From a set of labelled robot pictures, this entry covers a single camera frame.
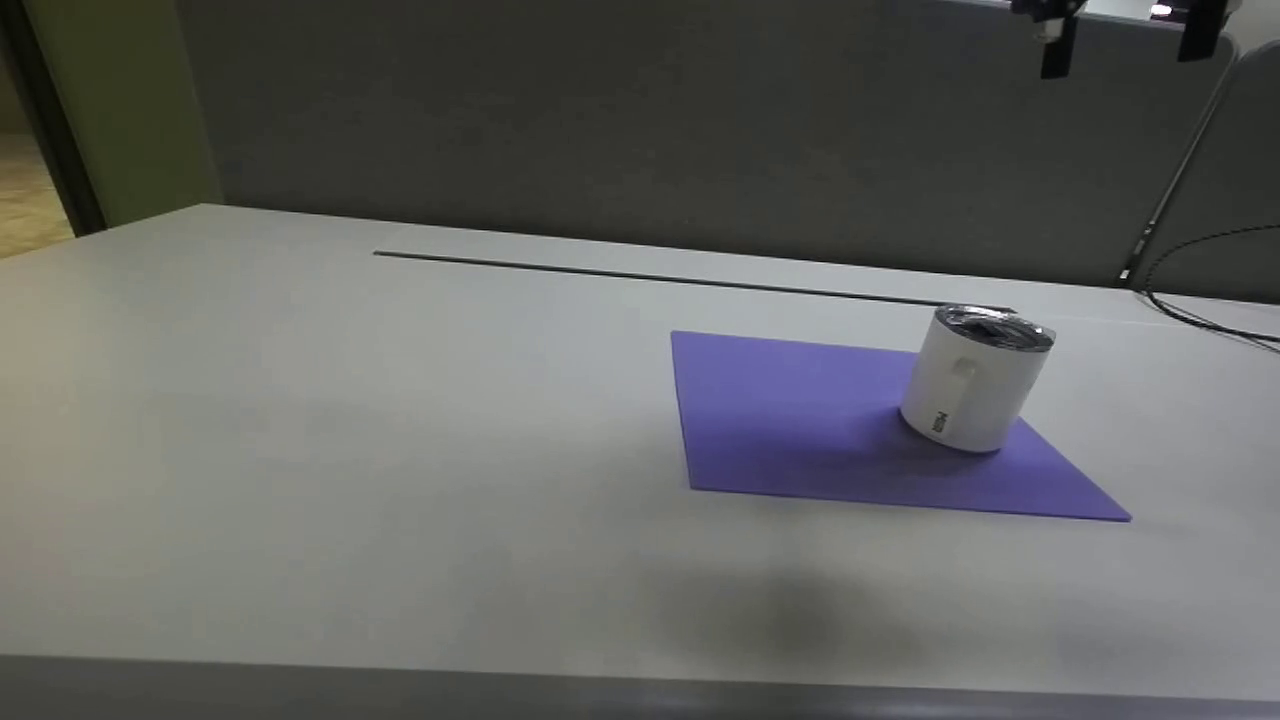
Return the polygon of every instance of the floor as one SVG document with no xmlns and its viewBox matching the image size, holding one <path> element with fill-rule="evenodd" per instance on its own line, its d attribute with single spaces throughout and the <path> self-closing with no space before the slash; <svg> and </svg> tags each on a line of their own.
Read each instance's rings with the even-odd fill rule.
<svg viewBox="0 0 1280 720">
<path fill-rule="evenodd" d="M 0 135 L 0 258 L 72 237 L 36 140 Z"/>
</svg>

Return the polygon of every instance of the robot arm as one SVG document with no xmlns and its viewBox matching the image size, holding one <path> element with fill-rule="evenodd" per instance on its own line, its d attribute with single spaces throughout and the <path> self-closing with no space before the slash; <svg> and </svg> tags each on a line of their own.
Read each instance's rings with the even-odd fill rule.
<svg viewBox="0 0 1280 720">
<path fill-rule="evenodd" d="M 1030 15 L 1038 27 L 1037 40 L 1044 44 L 1042 78 L 1066 77 L 1071 69 L 1075 26 L 1088 0 L 1011 0 L 1014 14 Z M 1190 0 L 1178 61 L 1188 63 L 1213 56 L 1217 36 L 1230 13 L 1243 0 Z"/>
</svg>

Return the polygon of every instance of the mug handle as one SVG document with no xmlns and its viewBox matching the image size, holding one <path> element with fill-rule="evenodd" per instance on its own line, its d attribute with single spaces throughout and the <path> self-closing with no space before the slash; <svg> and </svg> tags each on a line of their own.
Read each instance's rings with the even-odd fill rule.
<svg viewBox="0 0 1280 720">
<path fill-rule="evenodd" d="M 969 395 L 969 386 L 973 383 L 974 375 L 978 374 L 978 364 L 968 357 L 961 357 L 951 365 L 951 372 L 947 373 L 946 379 L 942 382 L 942 387 L 938 388 L 937 406 L 933 411 L 933 424 L 929 425 L 929 430 L 940 438 L 945 438 L 951 434 L 951 428 L 955 425 L 956 413 L 960 411 L 960 406 L 964 405 L 964 398 Z"/>
</svg>

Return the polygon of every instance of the black cable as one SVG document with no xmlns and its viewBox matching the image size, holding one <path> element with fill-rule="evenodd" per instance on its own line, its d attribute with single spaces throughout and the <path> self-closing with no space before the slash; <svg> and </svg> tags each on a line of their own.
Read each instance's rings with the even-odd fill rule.
<svg viewBox="0 0 1280 720">
<path fill-rule="evenodd" d="M 1228 334 L 1228 336 L 1231 336 L 1231 337 L 1239 337 L 1239 338 L 1253 341 L 1253 342 L 1280 342 L 1280 336 L 1274 336 L 1274 334 L 1267 334 L 1267 333 L 1257 333 L 1257 332 L 1252 332 L 1252 331 L 1243 331 L 1240 328 L 1229 328 L 1226 325 L 1220 325 L 1220 324 L 1217 324 L 1217 323 L 1215 323 L 1212 320 L 1207 320 L 1204 318 L 1201 318 L 1199 315 L 1196 315 L 1193 313 L 1183 310 L 1181 307 L 1178 307 L 1175 305 L 1170 305 L 1169 302 L 1165 302 L 1164 300 L 1156 297 L 1156 291 L 1153 291 L 1151 288 L 1151 281 L 1156 275 L 1156 268 L 1158 268 L 1161 263 L 1164 263 L 1165 260 L 1167 260 L 1170 255 L 1174 255 L 1175 252 L 1178 252 L 1180 250 L 1185 250 L 1185 249 L 1188 249 L 1188 247 L 1190 247 L 1193 245 L 1198 245 L 1198 243 L 1204 242 L 1207 240 L 1215 240 L 1215 238 L 1219 238 L 1219 237 L 1229 237 L 1229 236 L 1233 236 L 1233 234 L 1244 234 L 1244 233 L 1251 233 L 1251 232 L 1274 231 L 1274 229 L 1280 229 L 1280 223 L 1271 223 L 1271 224 L 1266 224 L 1266 225 L 1251 225 L 1251 227 L 1247 227 L 1247 228 L 1235 228 L 1235 229 L 1230 229 L 1230 231 L 1216 232 L 1213 234 L 1206 234 L 1203 237 L 1197 237 L 1197 238 L 1193 238 L 1193 240 L 1188 240 L 1185 242 L 1179 242 L 1178 245 L 1175 245 L 1175 246 L 1170 247 L 1169 250 L 1166 250 L 1165 252 L 1162 252 L 1158 258 L 1156 258 L 1151 263 L 1151 265 L 1147 268 L 1147 274 L 1143 275 L 1142 284 L 1137 288 L 1137 292 L 1144 295 L 1147 297 L 1147 300 L 1149 300 L 1151 304 L 1156 307 L 1156 310 L 1160 310 L 1165 315 L 1169 315 L 1170 318 L 1172 318 L 1172 319 L 1175 319 L 1175 320 L 1178 320 L 1180 323 L 1187 323 L 1188 325 L 1192 325 L 1192 327 L 1197 327 L 1197 328 L 1211 331 L 1211 332 L 1216 332 L 1216 333 Z"/>
</svg>

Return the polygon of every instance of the gray panel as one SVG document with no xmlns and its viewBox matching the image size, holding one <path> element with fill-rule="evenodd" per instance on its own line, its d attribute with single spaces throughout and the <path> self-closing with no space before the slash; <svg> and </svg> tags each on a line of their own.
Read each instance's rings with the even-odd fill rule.
<svg viewBox="0 0 1280 720">
<path fill-rule="evenodd" d="M 14 717 L 1280 717 L 1280 703 L 0 656 Z"/>
<path fill-rule="evenodd" d="M 234 204 L 1108 284 L 1231 60 L 879 0 L 180 1 Z"/>
<path fill-rule="evenodd" d="M 1280 44 L 1235 67 L 1221 104 L 1178 186 L 1137 279 L 1188 240 L 1280 223 Z M 1179 251 L 1153 287 L 1280 302 L 1280 231 L 1224 237 Z"/>
</svg>

